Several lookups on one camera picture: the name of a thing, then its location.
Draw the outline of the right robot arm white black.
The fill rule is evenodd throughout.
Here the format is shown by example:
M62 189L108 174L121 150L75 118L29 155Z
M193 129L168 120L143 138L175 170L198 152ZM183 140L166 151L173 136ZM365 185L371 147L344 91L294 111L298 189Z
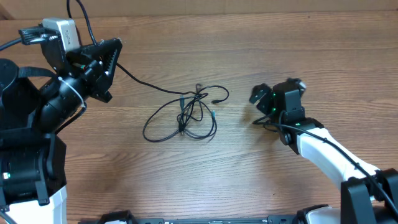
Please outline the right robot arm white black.
M397 223L397 170L380 170L355 156L327 128L305 115L306 86L289 78L252 89L250 103L264 113L255 125L277 133L294 153L315 164L340 191L340 207L327 204L299 210L288 223Z

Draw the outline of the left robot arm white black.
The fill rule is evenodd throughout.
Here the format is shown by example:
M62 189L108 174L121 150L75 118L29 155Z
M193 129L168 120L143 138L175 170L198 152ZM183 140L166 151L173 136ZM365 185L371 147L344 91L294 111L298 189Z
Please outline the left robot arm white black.
M118 39L69 52L43 45L50 71L1 60L1 216L8 223L65 223L66 144L58 133L86 110L86 99L111 99L122 48Z

